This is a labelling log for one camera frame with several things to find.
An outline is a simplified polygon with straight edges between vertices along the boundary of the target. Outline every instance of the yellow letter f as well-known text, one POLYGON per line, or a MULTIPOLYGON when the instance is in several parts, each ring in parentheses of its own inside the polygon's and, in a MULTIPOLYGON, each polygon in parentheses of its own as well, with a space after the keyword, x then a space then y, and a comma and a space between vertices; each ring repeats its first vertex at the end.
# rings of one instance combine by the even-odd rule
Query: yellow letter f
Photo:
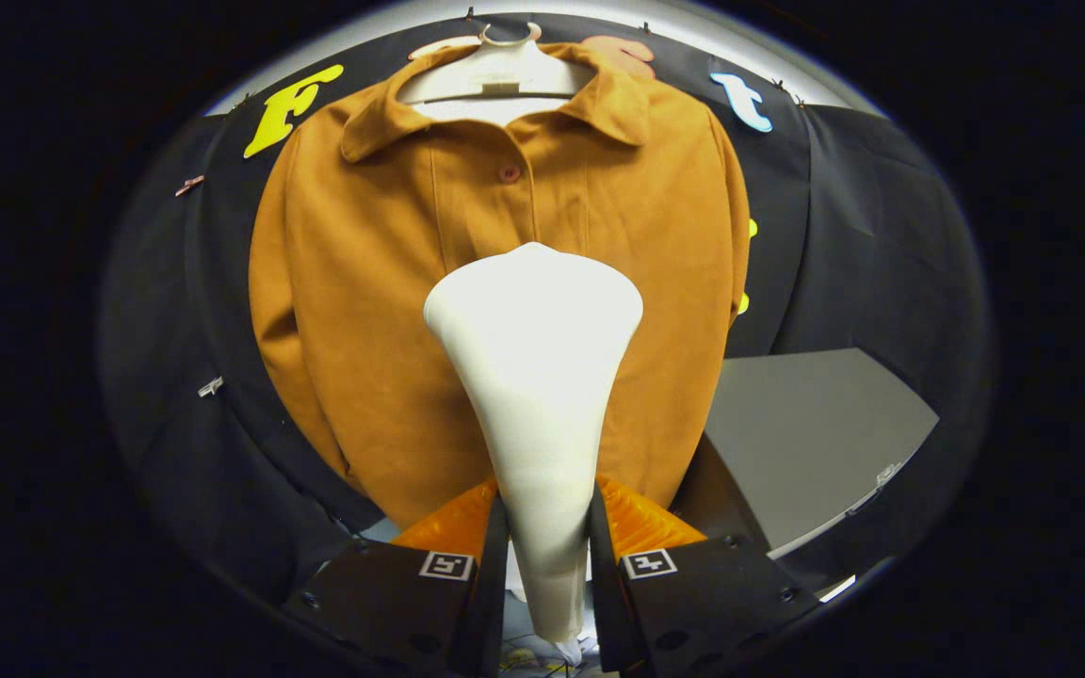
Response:
POLYGON ((288 121, 288 113, 302 116, 309 110, 312 100, 320 89, 316 82, 328 82, 341 75, 341 64, 329 66, 323 72, 310 75, 304 80, 280 89, 267 99, 267 111, 261 115, 258 124, 258 132, 254 135, 254 141, 245 149, 245 157, 253 157, 255 153, 263 149, 273 146, 275 143, 283 141, 292 132, 292 125, 288 121))

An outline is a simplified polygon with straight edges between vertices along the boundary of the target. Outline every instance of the jacket collar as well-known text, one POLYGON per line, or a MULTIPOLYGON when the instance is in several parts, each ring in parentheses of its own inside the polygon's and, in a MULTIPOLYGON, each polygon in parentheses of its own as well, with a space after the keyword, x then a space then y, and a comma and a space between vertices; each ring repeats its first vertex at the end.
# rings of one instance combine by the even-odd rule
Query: jacket collar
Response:
MULTIPOLYGON (((397 102, 396 93, 412 76, 449 61, 461 60, 477 47, 439 50, 400 68, 374 87, 373 95, 354 113, 341 132, 341 154, 352 163, 391 145, 405 135, 430 127, 433 119, 397 102)), ((641 146, 649 137, 647 94, 628 73, 612 65, 598 51, 572 42, 539 44, 544 54, 593 68, 593 78, 557 112, 585 120, 607 137, 630 146, 641 146)))

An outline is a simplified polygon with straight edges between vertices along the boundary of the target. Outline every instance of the clothes hanger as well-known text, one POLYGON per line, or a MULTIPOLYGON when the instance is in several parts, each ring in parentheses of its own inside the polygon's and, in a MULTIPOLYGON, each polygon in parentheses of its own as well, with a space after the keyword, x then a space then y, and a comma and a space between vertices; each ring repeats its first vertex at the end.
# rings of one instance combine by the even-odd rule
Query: clothes hanger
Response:
POLYGON ((591 80, 593 69, 544 54, 537 42, 541 27, 533 22, 528 26, 531 33, 523 39, 496 41, 488 38, 486 25, 476 51, 410 78, 396 99, 408 104, 488 97, 572 99, 591 80))

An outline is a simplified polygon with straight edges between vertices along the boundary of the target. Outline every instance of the orange jacket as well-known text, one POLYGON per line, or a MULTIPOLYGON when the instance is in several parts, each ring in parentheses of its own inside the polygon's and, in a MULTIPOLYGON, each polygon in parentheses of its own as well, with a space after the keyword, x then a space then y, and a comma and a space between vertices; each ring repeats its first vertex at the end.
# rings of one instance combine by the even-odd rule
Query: orange jacket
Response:
POLYGON ((665 82, 570 43, 597 76, 507 127, 436 121, 411 61, 290 135, 263 193, 250 302, 263 359, 320 456, 400 527, 492 472, 475 413, 422 318, 443 276, 528 241, 605 261, 644 315, 598 472, 668 506, 710 412, 749 250, 744 177, 718 119, 665 82))

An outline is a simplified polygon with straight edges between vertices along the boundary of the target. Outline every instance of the hanger hook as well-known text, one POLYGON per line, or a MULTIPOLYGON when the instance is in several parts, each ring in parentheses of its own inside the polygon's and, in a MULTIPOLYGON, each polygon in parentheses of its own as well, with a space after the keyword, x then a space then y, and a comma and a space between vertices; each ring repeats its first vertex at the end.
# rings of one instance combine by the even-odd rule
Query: hanger hook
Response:
POLYGON ((542 29, 537 25, 537 23, 528 22, 526 26, 529 27, 531 34, 526 35, 523 39, 492 39, 488 38, 488 29, 492 25, 485 25, 483 30, 480 31, 480 42, 483 44, 492 44, 493 47, 518 47, 518 44, 525 44, 526 42, 538 41, 539 36, 542 35, 542 29))

